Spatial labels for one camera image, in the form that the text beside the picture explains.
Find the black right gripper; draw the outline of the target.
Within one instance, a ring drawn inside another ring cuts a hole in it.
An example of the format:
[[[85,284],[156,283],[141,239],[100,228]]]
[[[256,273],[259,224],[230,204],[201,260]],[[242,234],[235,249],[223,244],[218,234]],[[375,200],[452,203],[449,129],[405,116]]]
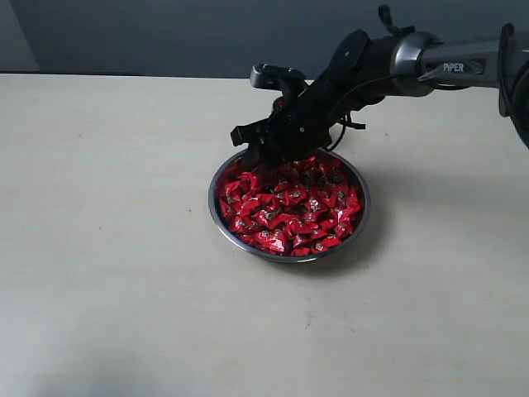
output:
[[[379,39],[353,31],[311,84],[281,82],[282,110],[231,131],[234,146],[247,146],[243,169],[272,169],[329,146],[329,130],[344,116],[395,94],[391,63],[396,46],[394,28]]]

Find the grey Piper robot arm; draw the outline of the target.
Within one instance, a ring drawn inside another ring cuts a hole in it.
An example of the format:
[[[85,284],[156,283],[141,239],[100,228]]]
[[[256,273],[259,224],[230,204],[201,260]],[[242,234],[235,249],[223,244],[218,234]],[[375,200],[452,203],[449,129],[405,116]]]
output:
[[[282,96],[267,118],[232,130],[233,145],[247,146],[245,166],[278,165],[317,149],[331,151],[334,125],[361,128],[351,121],[352,112],[386,97],[419,98],[435,90],[497,89],[500,114],[528,142],[526,32],[507,24],[497,38],[443,43],[411,27],[388,30],[389,36],[379,39],[362,30],[350,33],[311,84],[295,69],[255,65],[252,86]]]

